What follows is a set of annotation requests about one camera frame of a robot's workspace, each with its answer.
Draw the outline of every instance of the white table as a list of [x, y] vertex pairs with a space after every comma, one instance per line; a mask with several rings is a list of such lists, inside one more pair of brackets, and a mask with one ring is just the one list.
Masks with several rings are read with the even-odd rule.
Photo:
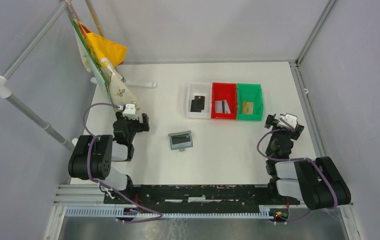
[[[256, 150], [260, 137], [269, 131], [264, 128], [267, 115], [295, 114], [307, 126], [287, 62], [123, 65], [120, 70], [126, 79], [158, 83], [155, 89], [130, 88], [142, 107], [139, 113], [149, 116], [150, 131], [135, 136], [131, 162], [112, 163], [137, 185], [267, 184], [266, 159]], [[262, 121], [186, 118], [187, 85], [192, 82], [261, 84]], [[105, 99], [96, 88], [92, 103]], [[112, 135], [115, 120], [111, 108], [96, 106], [90, 110], [87, 126], [96, 135]], [[193, 147], [184, 152], [170, 150], [168, 134], [187, 130], [192, 132]], [[268, 141], [269, 137], [261, 144], [262, 151]], [[315, 157], [307, 127], [291, 156]], [[71, 184], [88, 183], [71, 180]]]

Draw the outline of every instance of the yellow cloth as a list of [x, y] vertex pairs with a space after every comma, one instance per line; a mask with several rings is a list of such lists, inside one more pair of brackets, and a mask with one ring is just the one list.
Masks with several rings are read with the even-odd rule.
[[103, 58], [107, 58], [113, 66], [118, 66], [124, 61], [127, 55], [126, 46], [97, 35], [76, 19], [74, 21], [81, 31], [85, 44], [91, 51], [91, 55], [97, 59], [97, 62], [100, 62]]

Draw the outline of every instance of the wire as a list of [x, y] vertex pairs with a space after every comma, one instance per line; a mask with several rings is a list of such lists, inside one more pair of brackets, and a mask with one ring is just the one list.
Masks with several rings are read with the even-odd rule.
[[[288, 122], [286, 122], [284, 119], [280, 118], [280, 120], [285, 123], [287, 126], [290, 126], [290, 124]], [[310, 158], [307, 158], [307, 157], [298, 157], [298, 158], [289, 158], [289, 159], [279, 159], [279, 158], [273, 158], [273, 157], [270, 157], [270, 156], [267, 156], [265, 153], [261, 152], [259, 150], [259, 146], [262, 142], [262, 140], [264, 140], [269, 134], [273, 134], [275, 132], [279, 132], [279, 131], [287, 131], [287, 129], [275, 129], [275, 130], [271, 130], [267, 133], [265, 133], [261, 138], [260, 140], [258, 141], [257, 145], [256, 145], [256, 150], [259, 154], [261, 154], [264, 158], [266, 159], [269, 159], [269, 160], [272, 160], [272, 161], [276, 161], [276, 162], [288, 162], [288, 161], [292, 161], [292, 162], [295, 162], [295, 161], [303, 161], [303, 160], [307, 160], [308, 162], [310, 162], [312, 164], [312, 166], [315, 168], [315, 170], [318, 172], [319, 176], [321, 177], [321, 179], [324, 181], [325, 185], [327, 186], [328, 190], [330, 191], [331, 193], [331, 197], [333, 198], [333, 206], [330, 207], [329, 209], [335, 209], [337, 208], [337, 205], [338, 205], [338, 202], [337, 202], [337, 196], [336, 196], [336, 192], [334, 191], [332, 185], [329, 183], [329, 181], [327, 180], [326, 176], [324, 176], [323, 172], [321, 172], [320, 168], [315, 164], [315, 162], [310, 159]], [[287, 221], [286, 223], [295, 223], [295, 222], [298, 222], [304, 218], [306, 218], [307, 216], [309, 216], [311, 214], [311, 210], [309, 212], [307, 212], [305, 215], [303, 215], [302, 217], [300, 218], [297, 218], [295, 220], [291, 220], [291, 221]]]
[[113, 187], [111, 187], [111, 186], [109, 186], [109, 185], [107, 185], [107, 184], [105, 184], [105, 183], [103, 183], [101, 181], [98, 181], [98, 180], [96, 180], [96, 179], [93, 178], [92, 172], [91, 172], [91, 168], [90, 168], [90, 162], [91, 162], [91, 157], [92, 157], [93, 145], [95, 144], [96, 140], [99, 137], [100, 137], [100, 135], [94, 136], [93, 139], [90, 142], [90, 145], [88, 146], [88, 153], [87, 153], [87, 174], [88, 174], [88, 179], [90, 181], [96, 183], [96, 184], [100, 184], [100, 186], [102, 186], [104, 188], [107, 188], [107, 189], [109, 189], [111, 191], [114, 191], [116, 194], [120, 195], [122, 198], [124, 198], [125, 200], [127, 200], [130, 204], [133, 204], [136, 207], [141, 208], [143, 210], [146, 210], [148, 212], [151, 212], [153, 214], [158, 214], [159, 215], [159, 216], [156, 216], [156, 217], [142, 219], [142, 220], [136, 220], [136, 221], [122, 221], [123, 223], [125, 223], [125, 224], [138, 224], [138, 223], [149, 222], [149, 221], [158, 220], [158, 219], [162, 218], [162, 216], [163, 216], [162, 213], [160, 213], [158, 211], [155, 211], [153, 209], [147, 208], [145, 206], [142, 206], [142, 205], [138, 204], [137, 202], [134, 202], [133, 200], [131, 200], [127, 196], [125, 196], [122, 192], [120, 192], [118, 189], [115, 189], [115, 188], [113, 188]]
[[92, 107], [95, 107], [95, 106], [100, 106], [100, 105], [105, 105], [105, 106], [110, 106], [110, 107], [114, 107], [114, 108], [119, 108], [119, 106], [115, 105], [115, 104], [111, 104], [111, 103], [105, 103], [105, 102], [99, 102], [99, 103], [95, 103], [95, 104], [92, 104], [91, 106], [89, 106], [83, 116], [82, 116], [82, 124], [84, 125], [84, 129], [87, 131], [88, 134], [90, 134], [91, 136], [95, 136], [88, 128], [87, 128], [87, 125], [86, 125], [86, 116], [87, 116], [87, 113], [90, 111], [90, 109]]

